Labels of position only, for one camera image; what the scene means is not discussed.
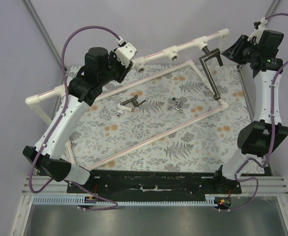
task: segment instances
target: white pipe connector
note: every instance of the white pipe connector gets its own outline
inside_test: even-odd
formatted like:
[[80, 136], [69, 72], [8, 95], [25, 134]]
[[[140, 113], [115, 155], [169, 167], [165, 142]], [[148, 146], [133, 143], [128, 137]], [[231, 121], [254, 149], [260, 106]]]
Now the white pipe connector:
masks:
[[145, 71], [144, 57], [137, 58], [135, 61], [133, 61], [133, 63], [134, 63], [133, 67], [135, 68], [136, 72], [143, 73]]
[[164, 53], [165, 57], [168, 57], [170, 60], [175, 61], [178, 59], [178, 47], [172, 46], [170, 48], [164, 49], [162, 52]]
[[117, 116], [120, 117], [124, 114], [124, 111], [128, 111], [128, 112], [134, 112], [134, 108], [132, 107], [126, 107], [126, 106], [122, 106], [120, 103], [117, 104], [118, 109], [117, 110]]

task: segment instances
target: white clamp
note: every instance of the white clamp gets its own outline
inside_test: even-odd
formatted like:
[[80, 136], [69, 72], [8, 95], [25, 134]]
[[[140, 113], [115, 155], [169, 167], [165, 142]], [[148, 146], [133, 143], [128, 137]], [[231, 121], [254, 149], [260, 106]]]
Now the white clamp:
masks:
[[128, 42], [123, 47], [117, 48], [115, 54], [117, 59], [127, 67], [137, 51], [137, 48]]
[[260, 20], [260, 23], [259, 26], [258, 26], [258, 29], [256, 31], [254, 31], [248, 38], [248, 41], [251, 41], [253, 37], [256, 37], [256, 40], [255, 40], [255, 43], [259, 43], [260, 41], [260, 38], [263, 34], [263, 31], [264, 30], [267, 30], [267, 27], [265, 26], [266, 23], [267, 23], [267, 19], [265, 17], [262, 17], [261, 20]]

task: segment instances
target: metal bracket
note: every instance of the metal bracket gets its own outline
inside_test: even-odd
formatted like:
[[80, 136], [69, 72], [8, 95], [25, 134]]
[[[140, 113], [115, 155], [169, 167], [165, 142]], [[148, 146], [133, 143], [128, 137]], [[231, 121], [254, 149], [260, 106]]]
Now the metal bracket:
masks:
[[143, 100], [142, 102], [139, 103], [139, 102], [136, 100], [137, 98], [138, 98], [138, 96], [135, 95], [135, 96], [132, 97], [131, 99], [126, 100], [126, 101], [124, 101], [124, 102], [121, 102], [120, 105], [121, 105], [121, 106], [124, 106], [124, 105], [132, 102], [134, 107], [138, 107], [138, 106], [140, 106], [140, 105], [142, 105], [143, 103], [146, 102], [146, 100]]
[[213, 89], [214, 99], [217, 101], [217, 100], [221, 99], [221, 96], [219, 95], [219, 92], [218, 92], [216, 85], [213, 81], [213, 77], [212, 77], [211, 73], [209, 72], [209, 69], [206, 65], [206, 62], [212, 58], [217, 58], [219, 66], [223, 66], [223, 61], [222, 61], [221, 56], [220, 56], [221, 52], [218, 48], [214, 49], [213, 51], [209, 51], [207, 46], [203, 47], [202, 50], [205, 52], [205, 55], [200, 57], [201, 66], [203, 67], [205, 75], [209, 81], [209, 84], [211, 85], [211, 87]]

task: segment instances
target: metal floor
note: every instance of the metal floor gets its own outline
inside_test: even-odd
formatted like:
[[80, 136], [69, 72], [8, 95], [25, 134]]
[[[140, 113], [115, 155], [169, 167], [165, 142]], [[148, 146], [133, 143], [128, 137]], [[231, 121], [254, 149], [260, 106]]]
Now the metal floor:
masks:
[[[233, 206], [248, 199], [233, 198]], [[75, 206], [33, 205], [24, 236], [288, 236], [276, 198], [243, 210], [208, 207], [121, 207], [84, 212]]]

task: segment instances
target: small metal part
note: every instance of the small metal part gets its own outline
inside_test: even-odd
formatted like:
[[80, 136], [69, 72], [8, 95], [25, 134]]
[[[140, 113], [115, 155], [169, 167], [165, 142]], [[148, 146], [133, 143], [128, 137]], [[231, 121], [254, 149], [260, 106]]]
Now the small metal part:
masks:
[[138, 96], [135, 95], [135, 96], [132, 97], [131, 99], [128, 99], [128, 100], [126, 100], [126, 101], [124, 101], [124, 102], [121, 102], [121, 105], [124, 106], [124, 105], [132, 102], [133, 105], [134, 105], [134, 107], [138, 107], [138, 106], [140, 106], [140, 105], [142, 105], [143, 103], [146, 102], [146, 100], [144, 100], [144, 101], [142, 101], [142, 102], [139, 103], [139, 102], [136, 100], [137, 98], [138, 98]]
[[176, 98], [175, 97], [173, 97], [173, 101], [175, 102], [175, 104], [173, 104], [173, 105], [170, 105], [169, 107], [168, 107], [168, 110], [171, 110], [171, 109], [176, 109], [177, 111], [179, 111], [180, 113], [182, 113], [183, 112], [183, 110], [181, 109], [181, 105], [182, 105], [182, 101], [177, 101], [176, 100]]

